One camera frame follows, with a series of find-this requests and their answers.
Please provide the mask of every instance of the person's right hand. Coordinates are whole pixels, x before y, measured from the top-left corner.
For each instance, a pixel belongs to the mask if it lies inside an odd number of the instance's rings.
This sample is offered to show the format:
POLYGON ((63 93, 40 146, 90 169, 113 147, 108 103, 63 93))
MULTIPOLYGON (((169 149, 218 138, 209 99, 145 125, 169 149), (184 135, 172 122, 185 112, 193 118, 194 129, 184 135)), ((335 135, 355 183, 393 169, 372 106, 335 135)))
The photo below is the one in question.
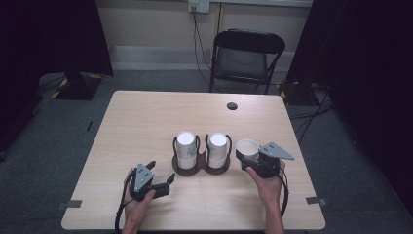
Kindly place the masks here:
MULTIPOLYGON (((280 167, 284 170, 285 162, 283 160, 280 160, 280 167)), ((282 181, 277 176, 274 176, 272 178, 262 178, 251 167, 247 167, 246 171, 255 181, 259 197, 261 198, 261 201, 264 203, 265 207, 280 207, 282 181)), ((280 177, 283 177, 282 170, 280 170, 280 177)))

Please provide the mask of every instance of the gray floor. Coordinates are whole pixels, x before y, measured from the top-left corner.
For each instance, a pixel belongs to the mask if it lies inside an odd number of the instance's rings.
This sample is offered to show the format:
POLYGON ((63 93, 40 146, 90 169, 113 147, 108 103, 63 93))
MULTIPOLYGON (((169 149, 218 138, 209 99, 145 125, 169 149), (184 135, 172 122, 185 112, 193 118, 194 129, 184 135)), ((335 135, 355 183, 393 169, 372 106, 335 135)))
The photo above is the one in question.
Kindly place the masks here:
MULTIPOLYGON (((117 90, 207 92, 209 73, 203 73, 205 79, 192 68, 116 70, 114 77, 103 78, 91 101, 53 99, 56 88, 42 92, 44 99, 36 116, 9 147, 7 160, 0 165, 0 233, 84 233, 63 230, 60 223, 64 211, 56 206, 70 200, 112 94, 117 90)), ((285 74, 277 72, 274 82, 285 74)), ((46 75, 41 84, 60 76, 46 75)), ((251 85, 229 82, 219 82, 217 88, 225 93, 263 91, 261 87, 255 91, 251 85)), ((277 93, 272 86, 270 95, 277 93)), ((288 106, 287 111, 293 117, 313 114, 316 108, 288 106)), ((306 120, 291 120, 297 138, 306 120)), ((322 207, 326 226, 314 233, 413 233, 410 215, 381 172, 355 147, 351 128, 334 108, 314 119, 300 146, 314 188, 328 202, 322 207)))

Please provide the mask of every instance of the person's left hand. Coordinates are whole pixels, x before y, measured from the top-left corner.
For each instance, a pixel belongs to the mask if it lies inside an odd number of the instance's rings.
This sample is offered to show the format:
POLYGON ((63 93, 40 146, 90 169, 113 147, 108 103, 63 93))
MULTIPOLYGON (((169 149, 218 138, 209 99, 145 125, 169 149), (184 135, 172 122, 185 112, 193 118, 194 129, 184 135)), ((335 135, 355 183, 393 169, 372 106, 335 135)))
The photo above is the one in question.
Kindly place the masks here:
POLYGON ((123 203, 126 204, 125 206, 125 225, 122 233, 133 233, 135 234, 139 229, 140 225, 142 224, 143 217, 145 216, 146 209, 148 208, 149 203, 155 196, 156 191, 150 190, 146 193, 145 198, 138 202, 131 197, 131 182, 127 185, 127 190, 125 193, 123 203))

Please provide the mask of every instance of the light wood table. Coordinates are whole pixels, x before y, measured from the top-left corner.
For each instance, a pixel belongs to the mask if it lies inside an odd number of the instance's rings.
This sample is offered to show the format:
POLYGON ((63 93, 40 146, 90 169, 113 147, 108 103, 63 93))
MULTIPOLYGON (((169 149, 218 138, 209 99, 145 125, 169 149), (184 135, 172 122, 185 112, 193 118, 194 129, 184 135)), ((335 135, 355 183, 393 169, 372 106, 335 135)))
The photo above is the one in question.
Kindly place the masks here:
POLYGON ((62 227, 114 229, 129 169, 155 160, 153 183, 165 182, 174 173, 173 138, 183 131, 201 138, 200 153, 206 134, 229 135, 230 168, 222 175, 204 170, 191 176, 176 174, 170 194, 151 202, 141 230, 264 230, 265 210, 255 183, 235 157, 236 142, 245 138, 260 145, 273 141, 295 157, 285 161, 285 229, 323 229, 319 204, 306 201, 316 193, 280 97, 135 91, 113 95, 71 198, 82 200, 82 205, 66 210, 62 227), (229 110, 228 102, 238 109, 229 110))

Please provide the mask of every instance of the wall outlet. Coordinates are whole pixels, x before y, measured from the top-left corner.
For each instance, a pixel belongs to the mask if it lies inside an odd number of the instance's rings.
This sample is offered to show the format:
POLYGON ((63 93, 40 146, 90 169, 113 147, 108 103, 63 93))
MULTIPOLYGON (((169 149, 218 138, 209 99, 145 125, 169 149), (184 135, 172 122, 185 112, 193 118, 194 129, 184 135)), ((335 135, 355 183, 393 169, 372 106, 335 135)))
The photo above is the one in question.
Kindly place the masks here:
POLYGON ((209 1, 188 0, 188 12, 209 13, 209 1))

